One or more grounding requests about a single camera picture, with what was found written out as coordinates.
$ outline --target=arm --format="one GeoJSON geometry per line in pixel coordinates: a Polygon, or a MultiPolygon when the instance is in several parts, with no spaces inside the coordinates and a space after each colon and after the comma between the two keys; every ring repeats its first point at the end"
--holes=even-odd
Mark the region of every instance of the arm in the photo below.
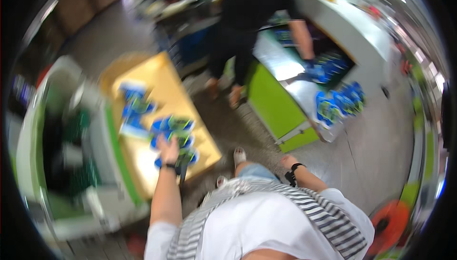
{"type": "Polygon", "coordinates": [[[284,0],[284,3],[284,7],[287,9],[291,19],[289,21],[289,29],[292,32],[294,43],[298,45],[300,57],[304,60],[311,60],[314,58],[313,38],[309,33],[306,22],[298,11],[295,0],[284,0]]]}
{"type": "MultiPolygon", "coordinates": [[[[285,155],[281,158],[281,164],[289,171],[296,163],[299,163],[299,161],[291,155],[285,155]]],[[[300,188],[307,188],[315,191],[316,193],[320,193],[323,190],[328,189],[327,185],[321,179],[316,177],[316,175],[308,171],[305,166],[298,166],[294,171],[294,175],[297,180],[297,185],[300,188]]]]}
{"type": "Polygon", "coordinates": [[[178,226],[182,222],[181,196],[175,171],[165,166],[166,163],[174,164],[178,160],[178,141],[174,137],[171,143],[168,143],[161,135],[157,140],[157,146],[161,151],[163,166],[159,171],[159,179],[152,198],[149,225],[163,221],[178,226]]]}
{"type": "Polygon", "coordinates": [[[304,60],[314,58],[313,39],[306,27],[304,20],[290,20],[289,28],[292,31],[292,39],[298,45],[300,57],[304,60]]]}
{"type": "Polygon", "coordinates": [[[307,188],[320,193],[325,189],[328,189],[327,185],[315,174],[308,171],[305,166],[298,166],[294,171],[295,179],[297,180],[297,185],[300,188],[307,188]]]}

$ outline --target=woman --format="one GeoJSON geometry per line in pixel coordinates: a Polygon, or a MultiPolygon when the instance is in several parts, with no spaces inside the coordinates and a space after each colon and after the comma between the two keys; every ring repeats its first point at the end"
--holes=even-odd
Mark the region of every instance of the woman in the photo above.
{"type": "Polygon", "coordinates": [[[212,99],[218,97],[218,80],[222,76],[225,63],[235,56],[235,83],[229,103],[231,108],[238,107],[258,30],[266,25],[267,20],[277,10],[282,9],[289,13],[289,28],[301,58],[314,58],[313,41],[297,10],[295,0],[224,0],[220,25],[209,60],[212,77],[207,88],[212,99]]]}

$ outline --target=black shirt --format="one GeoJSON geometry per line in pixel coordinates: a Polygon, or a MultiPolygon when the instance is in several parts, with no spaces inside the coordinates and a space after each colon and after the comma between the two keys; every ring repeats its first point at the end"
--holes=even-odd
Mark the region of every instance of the black shirt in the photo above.
{"type": "Polygon", "coordinates": [[[221,23],[235,29],[257,30],[282,9],[287,9],[291,19],[302,19],[295,0],[224,0],[221,23]]]}

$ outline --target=sandal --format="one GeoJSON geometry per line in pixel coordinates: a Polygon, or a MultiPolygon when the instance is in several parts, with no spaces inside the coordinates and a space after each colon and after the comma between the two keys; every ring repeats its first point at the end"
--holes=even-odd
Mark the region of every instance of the sandal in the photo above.
{"type": "Polygon", "coordinates": [[[228,179],[224,176],[219,176],[217,181],[216,181],[216,187],[217,188],[220,188],[222,187],[223,185],[225,185],[225,183],[228,182],[228,179]]]}
{"type": "Polygon", "coordinates": [[[233,161],[235,162],[235,169],[239,163],[246,161],[246,152],[243,148],[235,148],[235,151],[233,152],[233,161]]]}
{"type": "Polygon", "coordinates": [[[211,78],[206,82],[206,89],[208,91],[208,95],[212,101],[216,100],[219,96],[219,88],[218,88],[218,80],[211,78]]]}
{"type": "Polygon", "coordinates": [[[243,91],[243,87],[240,86],[239,88],[233,90],[230,92],[230,95],[228,97],[229,104],[231,109],[237,109],[239,107],[239,100],[241,98],[241,92],[243,91]]]}

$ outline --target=person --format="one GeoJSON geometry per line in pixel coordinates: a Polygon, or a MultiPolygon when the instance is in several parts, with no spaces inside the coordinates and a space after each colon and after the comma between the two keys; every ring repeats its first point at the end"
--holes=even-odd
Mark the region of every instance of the person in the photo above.
{"type": "Polygon", "coordinates": [[[314,58],[313,40],[295,0],[223,0],[221,20],[209,57],[211,78],[207,82],[207,88],[212,99],[218,97],[218,80],[222,76],[225,63],[235,56],[235,83],[229,103],[232,108],[237,108],[258,30],[267,24],[274,12],[284,9],[289,13],[289,28],[301,58],[314,58]]]}
{"type": "MultiPolygon", "coordinates": [[[[158,139],[163,164],[174,164],[176,139],[158,139]]],[[[362,259],[374,228],[364,212],[285,155],[299,188],[281,183],[266,167],[233,154],[235,177],[205,196],[182,220],[173,166],[162,166],[151,203],[145,260],[362,259]]]]}

